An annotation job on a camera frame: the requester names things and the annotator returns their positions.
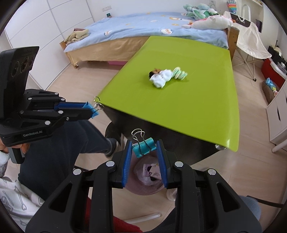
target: cartoon pattern bedding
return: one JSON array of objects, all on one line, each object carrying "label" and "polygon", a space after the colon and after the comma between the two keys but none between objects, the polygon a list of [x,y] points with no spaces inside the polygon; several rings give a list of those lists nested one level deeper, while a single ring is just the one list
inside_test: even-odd
[{"label": "cartoon pattern bedding", "polygon": [[104,18],[86,27],[90,35],[68,45],[65,52],[104,41],[137,36],[181,37],[228,48],[227,35],[224,31],[182,28],[182,25],[193,21],[185,15],[186,13],[157,12]]}]

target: white wardrobe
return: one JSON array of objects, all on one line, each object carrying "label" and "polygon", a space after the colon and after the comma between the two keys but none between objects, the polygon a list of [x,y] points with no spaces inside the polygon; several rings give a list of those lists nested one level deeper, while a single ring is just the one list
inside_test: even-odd
[{"label": "white wardrobe", "polygon": [[30,75],[42,89],[69,65],[59,43],[94,22],[86,0],[27,0],[5,28],[12,48],[39,46]]},{"label": "white wardrobe", "polygon": [[270,142],[278,145],[287,139],[287,83],[267,107]]}]

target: gray sock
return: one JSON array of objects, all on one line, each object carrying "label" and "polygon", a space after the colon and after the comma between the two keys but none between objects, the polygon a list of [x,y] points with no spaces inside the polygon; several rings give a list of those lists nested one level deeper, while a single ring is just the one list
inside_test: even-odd
[{"label": "gray sock", "polygon": [[110,149],[104,152],[105,156],[111,156],[117,147],[117,140],[114,138],[107,138],[107,141],[110,144]]}]

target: green board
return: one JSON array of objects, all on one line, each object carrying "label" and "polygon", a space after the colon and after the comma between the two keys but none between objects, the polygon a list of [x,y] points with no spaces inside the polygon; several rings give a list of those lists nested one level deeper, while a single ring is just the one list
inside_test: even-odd
[{"label": "green board", "polygon": [[[162,89],[154,68],[188,76]],[[237,151],[239,110],[229,51],[176,37],[151,36],[99,95],[101,103],[174,131]]]}]

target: blue binder clip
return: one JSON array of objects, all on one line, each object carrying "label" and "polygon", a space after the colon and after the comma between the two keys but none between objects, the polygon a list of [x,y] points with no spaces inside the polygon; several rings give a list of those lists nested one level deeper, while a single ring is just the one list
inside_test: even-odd
[{"label": "blue binder clip", "polygon": [[89,108],[91,109],[91,111],[93,112],[92,114],[92,118],[94,118],[95,116],[99,115],[99,110],[103,110],[104,106],[100,103],[100,98],[95,96],[93,104],[90,104],[89,102],[86,102],[83,106],[83,108]]},{"label": "blue binder clip", "polygon": [[[139,141],[136,134],[140,133],[141,138],[143,141]],[[132,131],[131,135],[133,136],[133,139],[137,141],[137,143],[133,144],[132,148],[137,156],[137,158],[142,157],[143,155],[146,155],[150,153],[151,151],[156,150],[156,145],[154,144],[154,140],[150,137],[148,139],[144,139],[145,131],[142,129],[135,129]]]}]

